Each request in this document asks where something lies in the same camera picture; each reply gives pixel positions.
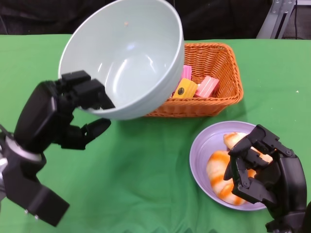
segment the basket rim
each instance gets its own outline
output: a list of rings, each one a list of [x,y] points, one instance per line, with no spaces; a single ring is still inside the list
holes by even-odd
[[[230,60],[230,65],[231,68],[234,70],[234,76],[236,77],[235,79],[235,90],[237,90],[237,94],[233,95],[233,96],[229,96],[229,97],[225,97],[225,98],[214,98],[214,97],[210,97],[210,98],[184,98],[184,99],[180,99],[180,98],[169,98],[168,100],[166,100],[163,105],[182,105],[182,104],[191,104],[191,105],[206,105],[206,104],[211,104],[211,105],[224,105],[225,102],[228,102],[228,104],[234,104],[239,102],[244,95],[244,91],[243,91],[243,87],[242,87],[242,82],[241,82],[241,76],[240,76],[240,71],[238,68],[238,64],[237,64],[237,60],[235,57],[235,54],[233,52],[233,49],[225,44],[225,43],[221,43],[221,42],[186,42],[185,46],[196,46],[196,47],[201,47],[201,46],[209,46],[209,47],[223,47],[224,49],[227,50],[228,54],[230,54],[229,56],[229,60]]]

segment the green cloth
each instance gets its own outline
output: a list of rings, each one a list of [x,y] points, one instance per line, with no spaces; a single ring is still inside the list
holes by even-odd
[[[0,123],[10,131],[34,87],[57,79],[68,39],[69,35],[0,36]],[[262,124],[300,157],[310,192],[311,41],[222,42],[237,57],[245,92],[239,104],[217,117],[114,121],[85,151],[51,145],[38,177],[71,204],[68,212],[54,228],[5,199],[0,232],[266,232],[265,224],[272,220],[267,210],[231,210],[199,188],[189,151],[197,134],[213,123]],[[74,115],[80,126],[96,119],[79,110]]]

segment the croissant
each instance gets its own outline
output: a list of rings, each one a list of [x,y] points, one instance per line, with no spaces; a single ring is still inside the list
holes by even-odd
[[[247,135],[247,133],[238,133],[238,132],[233,132],[229,134],[224,135],[224,143],[225,145],[231,150],[235,144],[237,144],[242,138],[244,138]],[[254,147],[251,149],[255,150],[256,152],[259,153],[259,156],[266,162],[271,162],[273,159],[270,155],[268,154],[263,154]]]
[[[206,172],[210,180],[210,185],[218,198],[233,205],[242,205],[246,201],[232,194],[232,179],[224,181],[224,174],[229,164],[230,156],[227,151],[218,150],[214,152],[207,162]],[[248,170],[248,176],[254,177],[256,172]]]

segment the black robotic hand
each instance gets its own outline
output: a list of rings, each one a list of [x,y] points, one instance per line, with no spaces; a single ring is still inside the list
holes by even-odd
[[[267,163],[251,149],[272,156]],[[225,180],[233,178],[232,193],[250,203],[261,202],[274,219],[267,232],[310,233],[311,204],[307,208],[307,185],[299,158],[279,142],[279,137],[257,125],[229,152]],[[254,169],[254,178],[247,170]]]
[[[108,109],[114,105],[98,80],[77,71],[55,82],[40,83],[24,106],[13,134],[0,127],[0,197],[5,194],[25,212],[53,226],[69,204],[36,177],[46,164],[43,151],[51,143],[84,150],[111,124],[108,119],[98,119],[82,128],[72,126],[72,113],[77,107]]]

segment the lavender plate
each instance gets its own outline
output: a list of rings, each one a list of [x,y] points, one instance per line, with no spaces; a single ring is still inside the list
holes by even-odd
[[[250,133],[254,127],[252,124],[241,121],[220,122],[200,132],[191,146],[190,168],[196,182],[210,198],[231,209],[254,211],[266,207],[262,203],[251,204],[249,202],[237,206],[219,199],[210,186],[206,173],[207,162],[216,150],[227,150],[223,140],[224,134],[231,132]]]

